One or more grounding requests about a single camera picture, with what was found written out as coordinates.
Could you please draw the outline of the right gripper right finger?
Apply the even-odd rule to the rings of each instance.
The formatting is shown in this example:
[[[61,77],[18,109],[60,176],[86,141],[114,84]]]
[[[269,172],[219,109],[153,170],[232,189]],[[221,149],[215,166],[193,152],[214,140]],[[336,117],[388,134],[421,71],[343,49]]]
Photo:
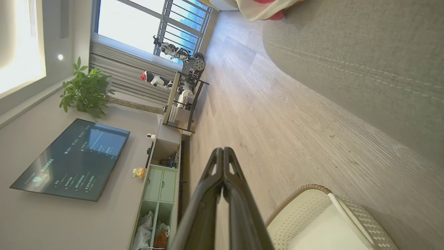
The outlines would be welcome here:
[[[273,242],[235,152],[224,148],[224,198],[229,203],[231,250],[273,250]]]

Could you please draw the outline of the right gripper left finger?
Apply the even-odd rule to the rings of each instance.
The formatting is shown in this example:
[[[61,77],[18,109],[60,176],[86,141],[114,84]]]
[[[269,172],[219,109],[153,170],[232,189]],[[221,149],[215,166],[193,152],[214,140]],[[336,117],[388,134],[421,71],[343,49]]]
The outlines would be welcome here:
[[[171,250],[214,250],[217,204],[223,187],[222,148],[216,148],[179,223]]]

